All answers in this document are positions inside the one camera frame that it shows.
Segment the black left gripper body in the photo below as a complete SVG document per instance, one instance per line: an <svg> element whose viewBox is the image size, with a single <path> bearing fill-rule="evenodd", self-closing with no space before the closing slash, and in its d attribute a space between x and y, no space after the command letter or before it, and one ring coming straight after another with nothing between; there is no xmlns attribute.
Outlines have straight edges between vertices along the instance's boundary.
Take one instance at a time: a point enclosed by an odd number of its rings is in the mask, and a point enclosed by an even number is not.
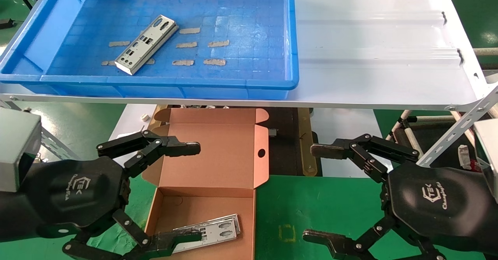
<svg viewBox="0 0 498 260"><path fill-rule="evenodd" d="M125 170L106 156L34 164L18 191L1 192L0 239L99 236L115 224L112 216L129 194Z"/></svg>

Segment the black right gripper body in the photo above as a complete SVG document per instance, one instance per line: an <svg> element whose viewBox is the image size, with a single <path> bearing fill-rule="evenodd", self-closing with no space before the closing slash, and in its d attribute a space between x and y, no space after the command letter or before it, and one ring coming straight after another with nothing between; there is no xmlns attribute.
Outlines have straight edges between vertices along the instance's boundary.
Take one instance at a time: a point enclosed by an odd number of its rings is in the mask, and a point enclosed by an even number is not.
<svg viewBox="0 0 498 260"><path fill-rule="evenodd" d="M497 254L497 202L480 173L406 163L388 173L386 185L401 236Z"/></svg>

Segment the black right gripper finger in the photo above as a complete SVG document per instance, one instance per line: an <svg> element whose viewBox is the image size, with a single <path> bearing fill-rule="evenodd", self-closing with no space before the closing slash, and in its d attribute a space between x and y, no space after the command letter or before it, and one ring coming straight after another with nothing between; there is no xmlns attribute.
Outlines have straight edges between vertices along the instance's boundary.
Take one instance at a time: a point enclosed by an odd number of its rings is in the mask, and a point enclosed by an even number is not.
<svg viewBox="0 0 498 260"><path fill-rule="evenodd" d="M358 239L351 239L345 235L327 233L320 230L306 229L303 240L327 246L331 257L335 260L375 260L369 249L384 237L390 230L400 228L400 221L390 215L384 216L374 226L369 228ZM416 239L421 253L402 260L445 260L446 257L426 238Z"/></svg>
<svg viewBox="0 0 498 260"><path fill-rule="evenodd" d="M313 144L310 153L317 158L349 159L377 183L387 181L388 169L374 156L396 163L415 163L419 155L415 149L370 134L363 134L354 139L337 138L332 144Z"/></svg>

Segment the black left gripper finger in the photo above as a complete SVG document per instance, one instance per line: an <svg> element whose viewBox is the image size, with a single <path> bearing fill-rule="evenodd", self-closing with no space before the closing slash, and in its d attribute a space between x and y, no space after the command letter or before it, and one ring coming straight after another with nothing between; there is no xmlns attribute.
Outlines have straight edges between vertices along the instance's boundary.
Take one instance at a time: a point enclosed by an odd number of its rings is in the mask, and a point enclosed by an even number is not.
<svg viewBox="0 0 498 260"><path fill-rule="evenodd" d="M163 156L193 156L201 152L198 142L180 142L176 136L159 136L150 130L135 132L99 144L99 157L117 158L126 154L136 154L123 165L124 172L135 178Z"/></svg>
<svg viewBox="0 0 498 260"><path fill-rule="evenodd" d="M148 236L122 209L116 210L112 218L137 243L132 250L120 255L88 246L90 235L81 231L64 244L62 252L75 260L149 260L171 256L178 244L197 242L202 238L199 230L186 229Z"/></svg>

